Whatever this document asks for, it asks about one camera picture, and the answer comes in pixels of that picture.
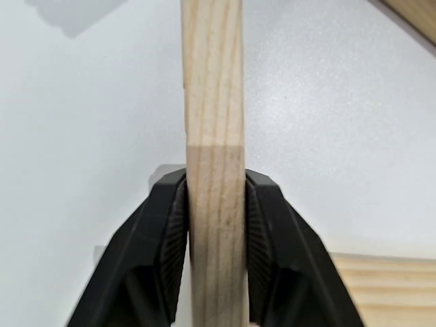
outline white wall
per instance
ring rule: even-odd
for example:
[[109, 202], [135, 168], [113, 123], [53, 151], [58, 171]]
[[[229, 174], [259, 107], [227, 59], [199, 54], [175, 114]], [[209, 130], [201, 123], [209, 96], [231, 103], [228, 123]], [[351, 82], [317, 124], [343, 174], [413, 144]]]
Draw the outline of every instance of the white wall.
[[[185, 162], [180, 36], [178, 1], [2, 1], [0, 326], [64, 325]], [[247, 167], [332, 251], [436, 258], [435, 51], [365, 0], [246, 1], [245, 50]]]

